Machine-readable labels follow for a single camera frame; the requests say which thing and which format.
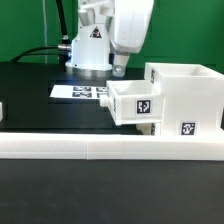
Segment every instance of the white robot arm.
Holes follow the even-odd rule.
[[[154,0],[79,0],[79,30],[72,41],[67,70],[88,75],[113,70],[115,76],[123,76],[130,53],[142,48],[153,3]],[[113,66],[109,63],[111,48]]]

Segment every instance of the black surface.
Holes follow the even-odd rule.
[[[222,224],[224,164],[0,161],[4,224]]]
[[[83,79],[63,69],[58,65],[0,63],[4,108],[0,131],[139,134],[135,125],[116,127],[99,100],[50,98],[56,84],[106,86],[105,79]],[[142,79],[143,73],[143,69],[132,69],[125,78]]]
[[[126,78],[137,73],[141,78],[140,70]],[[80,80],[54,65],[0,64],[0,97],[8,114],[1,131],[135,132],[115,128],[97,102],[49,99],[55,82],[105,81]],[[104,123],[74,111],[85,107],[104,114],[97,118]],[[223,192],[223,162],[0,160],[3,224],[222,224]]]

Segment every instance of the black cable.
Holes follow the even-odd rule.
[[[14,57],[10,62],[15,64],[16,62],[18,62],[20,60],[20,58],[28,55],[29,53],[32,53],[32,52],[35,52],[35,51],[41,51],[41,50],[48,50],[48,49],[58,49],[58,46],[43,46],[43,47],[32,48],[32,49],[30,49],[28,51],[24,51],[22,54]]]
[[[61,25],[62,44],[70,44],[70,40],[68,38],[67,27],[66,27],[66,23],[65,23],[65,15],[64,15],[62,1],[56,0],[56,3],[57,3],[57,7],[58,7],[58,15],[59,15],[59,20],[60,20],[60,25]]]

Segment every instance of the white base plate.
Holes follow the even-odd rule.
[[[0,158],[224,160],[224,132],[210,137],[1,133]]]

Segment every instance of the black wire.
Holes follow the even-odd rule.
[[[46,56],[46,55],[66,55],[66,54],[63,54],[63,53],[37,53],[37,54],[25,54],[25,55],[23,55],[23,57],[26,57],[26,56]]]
[[[58,46],[43,46],[43,47],[36,47],[32,48],[28,51],[24,51],[22,54],[14,57],[10,62],[15,64],[18,62],[23,56],[27,56],[29,53],[35,52],[35,51],[41,51],[41,50],[48,50],[48,49],[58,49]]]
[[[58,8],[58,15],[59,15],[59,21],[60,21],[60,25],[61,25],[62,36],[68,36],[62,1],[61,0],[56,0],[56,4],[57,4],[57,8]],[[62,38],[62,43],[63,44],[69,44],[70,43],[69,38],[68,39],[63,39]]]

